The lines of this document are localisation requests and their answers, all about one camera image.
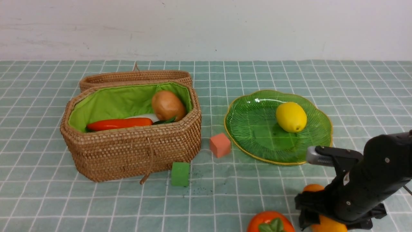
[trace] green plate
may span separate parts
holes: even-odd
[[[276,109],[284,102],[296,102],[306,112],[307,124],[299,133],[288,133],[276,120]],[[277,165],[306,162],[309,146],[332,145],[332,122],[304,97],[261,90],[234,100],[225,116],[225,130],[244,153]]]

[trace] foam block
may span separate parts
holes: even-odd
[[[210,150],[217,157],[223,157],[230,153],[231,142],[224,133],[210,138]]]
[[[172,185],[189,186],[190,164],[185,162],[174,162],[172,165]]]

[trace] green sponge cube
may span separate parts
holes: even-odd
[[[184,162],[174,162],[172,165],[172,185],[189,186],[190,164]]]

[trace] green fabric lining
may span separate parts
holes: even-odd
[[[96,121],[152,114],[152,97],[160,90],[176,94],[188,113],[193,109],[189,90],[177,83],[125,85],[99,89],[84,98],[75,105],[68,124],[85,133],[87,124]]]

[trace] red chili pepper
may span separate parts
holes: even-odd
[[[150,118],[124,118],[124,119],[106,119],[88,124],[86,127],[92,131],[113,130],[130,128],[135,126],[152,125]]]

